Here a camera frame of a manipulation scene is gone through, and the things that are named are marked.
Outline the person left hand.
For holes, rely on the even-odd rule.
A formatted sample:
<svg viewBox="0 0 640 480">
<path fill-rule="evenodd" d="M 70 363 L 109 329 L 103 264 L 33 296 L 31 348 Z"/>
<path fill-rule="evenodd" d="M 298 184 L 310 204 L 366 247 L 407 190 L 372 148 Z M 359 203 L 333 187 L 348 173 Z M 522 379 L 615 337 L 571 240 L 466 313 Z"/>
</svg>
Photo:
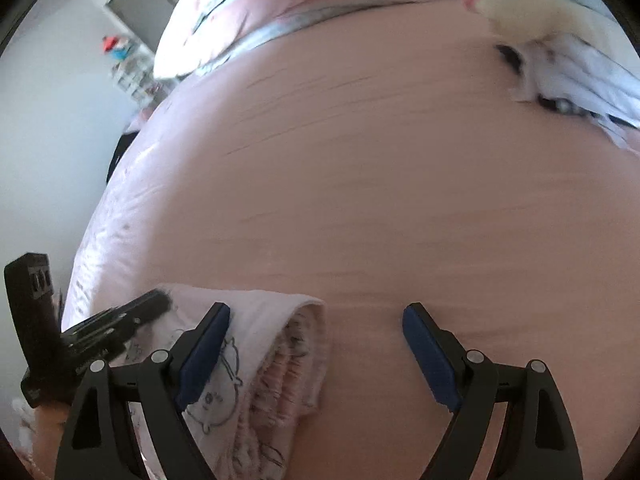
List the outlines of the person left hand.
<svg viewBox="0 0 640 480">
<path fill-rule="evenodd" d="M 32 474 L 35 479 L 53 479 L 58 448 L 70 406 L 45 403 L 35 409 L 35 434 L 32 437 Z"/>
</svg>

